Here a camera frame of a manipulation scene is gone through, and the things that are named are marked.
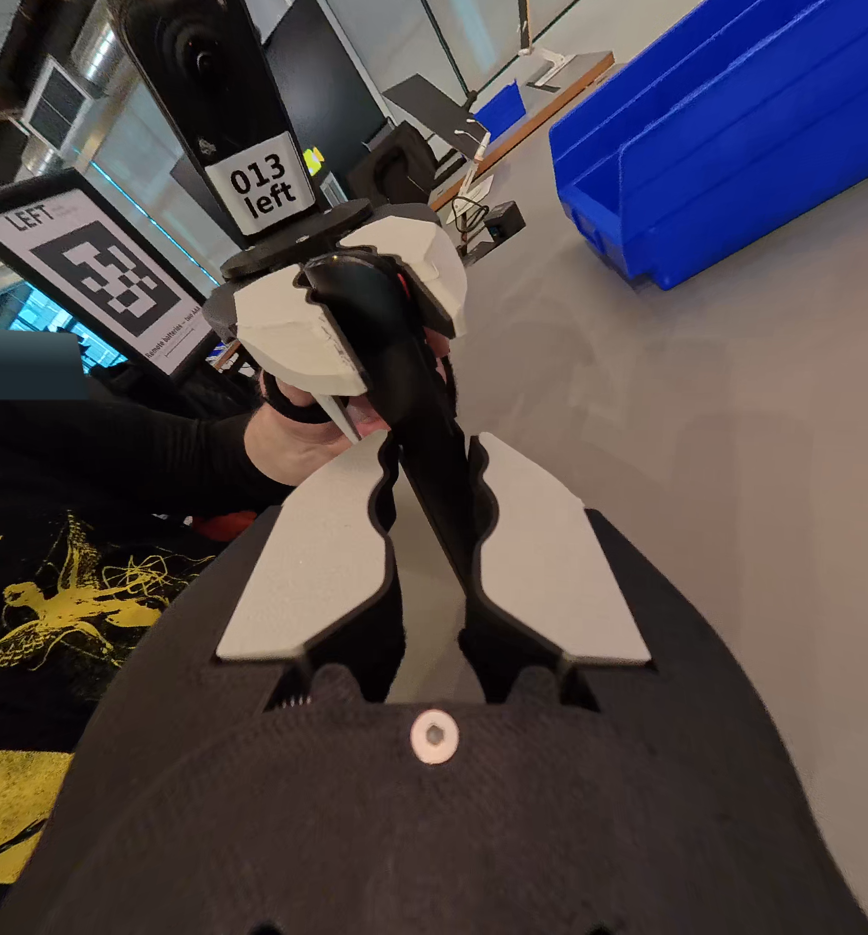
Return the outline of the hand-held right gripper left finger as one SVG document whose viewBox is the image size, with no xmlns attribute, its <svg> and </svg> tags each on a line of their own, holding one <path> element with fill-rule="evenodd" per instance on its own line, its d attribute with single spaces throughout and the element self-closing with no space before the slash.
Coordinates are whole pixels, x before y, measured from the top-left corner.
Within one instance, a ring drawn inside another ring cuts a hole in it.
<svg viewBox="0 0 868 935">
<path fill-rule="evenodd" d="M 377 431 L 318 469 L 280 507 L 216 649 L 223 663 L 290 664 L 309 681 L 347 668 L 382 703 L 405 655 L 390 531 L 397 445 Z"/>
</svg>

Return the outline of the white air vent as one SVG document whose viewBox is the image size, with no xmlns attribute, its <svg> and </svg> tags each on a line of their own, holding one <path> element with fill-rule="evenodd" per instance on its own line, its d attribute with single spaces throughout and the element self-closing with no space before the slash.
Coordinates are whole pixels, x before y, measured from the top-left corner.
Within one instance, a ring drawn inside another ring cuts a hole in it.
<svg viewBox="0 0 868 935">
<path fill-rule="evenodd" d="M 18 123 L 62 158 L 76 159 L 104 98 L 100 88 L 47 54 Z"/>
</svg>

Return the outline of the black bag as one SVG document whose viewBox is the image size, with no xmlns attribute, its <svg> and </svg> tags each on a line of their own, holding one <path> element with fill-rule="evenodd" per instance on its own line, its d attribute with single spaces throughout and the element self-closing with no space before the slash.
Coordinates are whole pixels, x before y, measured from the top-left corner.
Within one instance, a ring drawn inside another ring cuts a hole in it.
<svg viewBox="0 0 868 935">
<path fill-rule="evenodd" d="M 372 207 L 424 205 L 436 187 L 438 160 L 421 132 L 412 124 L 397 124 L 347 174 L 356 199 Z"/>
</svg>

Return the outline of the black yellow printed shirt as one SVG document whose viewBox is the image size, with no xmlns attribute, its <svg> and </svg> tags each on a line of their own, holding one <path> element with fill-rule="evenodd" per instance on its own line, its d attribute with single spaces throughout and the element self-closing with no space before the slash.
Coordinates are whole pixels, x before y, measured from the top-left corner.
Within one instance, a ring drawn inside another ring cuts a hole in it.
<svg viewBox="0 0 868 935">
<path fill-rule="evenodd" d="M 0 504 L 0 908 L 138 642 L 224 549 L 114 498 Z"/>
</svg>

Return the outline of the black framed marker sign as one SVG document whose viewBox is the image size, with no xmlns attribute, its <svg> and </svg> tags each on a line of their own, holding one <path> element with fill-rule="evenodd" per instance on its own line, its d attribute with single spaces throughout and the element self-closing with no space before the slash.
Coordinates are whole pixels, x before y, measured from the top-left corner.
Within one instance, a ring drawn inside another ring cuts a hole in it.
<svg viewBox="0 0 868 935">
<path fill-rule="evenodd" d="M 0 186 L 0 260 L 161 382 L 218 343 L 205 296 L 74 168 Z"/>
</svg>

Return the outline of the black board document stand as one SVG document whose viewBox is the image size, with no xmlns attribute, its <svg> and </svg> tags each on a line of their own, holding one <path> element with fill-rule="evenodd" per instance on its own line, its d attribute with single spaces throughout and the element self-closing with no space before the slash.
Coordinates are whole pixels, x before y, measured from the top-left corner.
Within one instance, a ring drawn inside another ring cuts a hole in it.
<svg viewBox="0 0 868 935">
<path fill-rule="evenodd" d="M 422 75 L 412 75 L 382 92 L 392 105 L 405 111 L 465 158 L 466 171 L 459 192 L 451 196 L 451 221 L 466 223 L 480 202 L 470 195 L 472 181 L 484 160 L 491 134 L 477 118 Z M 408 177 L 415 188 L 430 196 L 438 186 L 438 160 L 419 131 L 406 136 Z"/>
</svg>

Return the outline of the small blue bin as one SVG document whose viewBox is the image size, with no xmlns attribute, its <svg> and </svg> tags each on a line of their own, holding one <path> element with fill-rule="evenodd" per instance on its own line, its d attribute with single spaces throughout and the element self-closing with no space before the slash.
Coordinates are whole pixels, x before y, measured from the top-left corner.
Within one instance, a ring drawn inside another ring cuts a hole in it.
<svg viewBox="0 0 868 935">
<path fill-rule="evenodd" d="M 503 86 L 488 102 L 473 112 L 491 141 L 498 140 L 526 116 L 526 107 L 517 80 Z"/>
</svg>

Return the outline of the black charger box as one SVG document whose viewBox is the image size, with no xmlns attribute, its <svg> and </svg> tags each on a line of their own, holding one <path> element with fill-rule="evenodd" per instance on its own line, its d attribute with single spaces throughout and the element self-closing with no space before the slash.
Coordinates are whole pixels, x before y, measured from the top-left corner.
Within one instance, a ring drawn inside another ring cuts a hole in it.
<svg viewBox="0 0 868 935">
<path fill-rule="evenodd" d="M 521 210 L 514 201 L 489 207 L 457 197 L 454 206 L 461 208 L 454 220 L 460 236 L 456 251 L 464 266 L 479 262 L 525 228 Z"/>
</svg>

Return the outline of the black remote control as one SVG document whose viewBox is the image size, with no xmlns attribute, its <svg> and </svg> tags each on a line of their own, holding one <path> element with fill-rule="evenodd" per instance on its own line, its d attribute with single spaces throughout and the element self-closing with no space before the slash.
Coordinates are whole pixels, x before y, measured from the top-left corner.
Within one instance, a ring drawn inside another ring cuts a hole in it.
<svg viewBox="0 0 868 935">
<path fill-rule="evenodd" d="M 352 351 L 368 401 L 390 427 L 407 479 L 468 592 L 478 540 L 471 471 L 451 367 L 441 376 L 427 341 L 428 330 L 456 336 L 447 312 L 397 258 L 370 249 L 323 254 L 302 274 Z"/>
</svg>

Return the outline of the blue plastic bin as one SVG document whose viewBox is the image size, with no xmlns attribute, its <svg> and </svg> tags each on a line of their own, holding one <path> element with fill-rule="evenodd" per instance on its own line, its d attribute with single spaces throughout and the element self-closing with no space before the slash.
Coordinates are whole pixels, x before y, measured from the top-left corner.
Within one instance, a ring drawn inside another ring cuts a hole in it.
<svg viewBox="0 0 868 935">
<path fill-rule="evenodd" d="M 549 142 L 591 250 L 672 289 L 868 178 L 868 1 L 703 2 Z"/>
</svg>

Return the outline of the grey desk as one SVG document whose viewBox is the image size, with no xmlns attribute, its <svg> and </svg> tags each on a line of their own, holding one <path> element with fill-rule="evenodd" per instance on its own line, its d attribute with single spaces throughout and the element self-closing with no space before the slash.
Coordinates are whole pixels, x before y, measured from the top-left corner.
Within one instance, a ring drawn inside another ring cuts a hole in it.
<svg viewBox="0 0 868 935">
<path fill-rule="evenodd" d="M 599 509 L 719 632 L 868 913 L 868 180 L 662 292 L 569 222 L 548 135 L 492 172 L 526 227 L 468 273 L 463 428 Z"/>
</svg>

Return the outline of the person's left hand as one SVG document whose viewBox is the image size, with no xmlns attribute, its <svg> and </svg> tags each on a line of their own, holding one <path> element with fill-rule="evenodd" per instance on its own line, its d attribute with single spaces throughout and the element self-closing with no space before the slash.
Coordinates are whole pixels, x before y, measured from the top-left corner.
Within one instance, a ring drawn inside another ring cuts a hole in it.
<svg viewBox="0 0 868 935">
<path fill-rule="evenodd" d="M 440 379 L 449 389 L 452 414 L 456 415 L 457 391 L 451 365 L 450 341 L 426 329 L 426 342 L 437 359 Z M 351 440 L 329 421 L 320 424 L 296 422 L 274 409 L 271 403 L 283 396 L 289 405 L 306 409 L 315 399 L 296 387 L 275 380 L 277 389 L 267 388 L 264 371 L 258 373 L 262 404 L 253 414 L 244 433 L 246 453 L 253 465 L 269 479 L 287 486 L 300 485 L 316 470 L 329 463 L 351 447 Z M 389 430 L 364 395 L 351 397 L 347 413 L 359 438 L 376 431 Z"/>
</svg>

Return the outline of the black television screen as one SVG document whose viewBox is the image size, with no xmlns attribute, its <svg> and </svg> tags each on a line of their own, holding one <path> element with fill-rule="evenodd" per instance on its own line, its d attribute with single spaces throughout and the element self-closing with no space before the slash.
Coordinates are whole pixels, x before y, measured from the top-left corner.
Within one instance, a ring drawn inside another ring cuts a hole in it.
<svg viewBox="0 0 868 935">
<path fill-rule="evenodd" d="M 351 196 L 348 175 L 389 119 L 323 7 L 292 2 L 265 42 L 264 55 L 300 149 L 317 150 L 323 172 Z"/>
</svg>

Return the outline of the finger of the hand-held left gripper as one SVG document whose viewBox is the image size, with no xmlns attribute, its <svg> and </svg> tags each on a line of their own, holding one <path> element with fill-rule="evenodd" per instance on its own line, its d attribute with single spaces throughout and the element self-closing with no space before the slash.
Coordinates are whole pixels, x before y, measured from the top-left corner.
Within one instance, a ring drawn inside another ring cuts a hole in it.
<svg viewBox="0 0 868 935">
<path fill-rule="evenodd" d="M 389 215 L 347 234 L 338 245 L 392 261 L 406 279 L 423 325 L 446 338 L 465 334 L 465 269 L 436 221 Z"/>
<path fill-rule="evenodd" d="M 366 394 L 360 368 L 301 275 L 288 266 L 235 292 L 239 341 L 264 371 L 313 396 Z"/>
</svg>

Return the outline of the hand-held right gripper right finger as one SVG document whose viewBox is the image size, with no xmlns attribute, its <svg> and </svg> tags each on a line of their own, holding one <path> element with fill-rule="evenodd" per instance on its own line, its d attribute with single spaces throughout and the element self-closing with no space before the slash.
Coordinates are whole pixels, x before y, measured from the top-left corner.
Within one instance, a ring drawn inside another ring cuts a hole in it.
<svg viewBox="0 0 868 935">
<path fill-rule="evenodd" d="M 485 701 L 504 703 L 530 668 L 581 704 L 583 670 L 650 666 L 580 497 L 490 433 L 470 439 L 468 461 L 474 542 L 459 643 Z"/>
</svg>

